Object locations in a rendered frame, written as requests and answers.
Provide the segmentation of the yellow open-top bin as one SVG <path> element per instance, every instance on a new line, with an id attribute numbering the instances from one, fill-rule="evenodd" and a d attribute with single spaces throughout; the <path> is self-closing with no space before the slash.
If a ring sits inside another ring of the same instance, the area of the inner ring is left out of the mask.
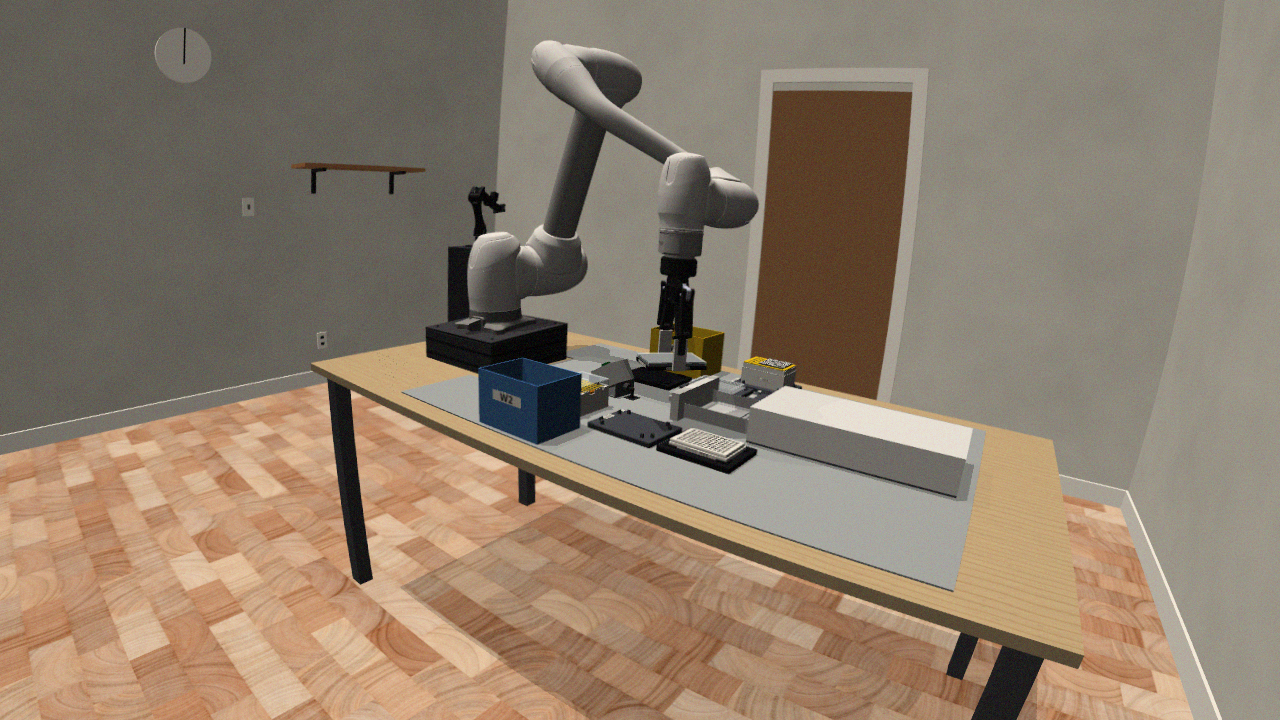
<path id="1" fill-rule="evenodd" d="M 650 338 L 650 354 L 658 354 L 659 342 L 659 327 L 652 328 Z M 721 333 L 721 334 L 719 334 Z M 722 355 L 724 345 L 724 332 L 709 331 L 698 327 L 692 327 L 692 338 L 689 338 L 687 352 L 692 352 L 707 361 L 707 370 L 685 370 L 685 372 L 672 372 L 681 375 L 692 377 L 696 379 L 701 375 L 714 375 L 721 372 Z"/>

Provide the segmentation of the blue open-top bin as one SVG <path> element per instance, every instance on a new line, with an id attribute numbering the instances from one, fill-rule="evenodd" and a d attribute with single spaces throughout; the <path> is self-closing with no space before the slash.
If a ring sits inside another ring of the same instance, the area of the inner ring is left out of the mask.
<path id="1" fill-rule="evenodd" d="M 518 357 L 477 368 L 479 421 L 541 445 L 580 428 L 582 374 Z"/>

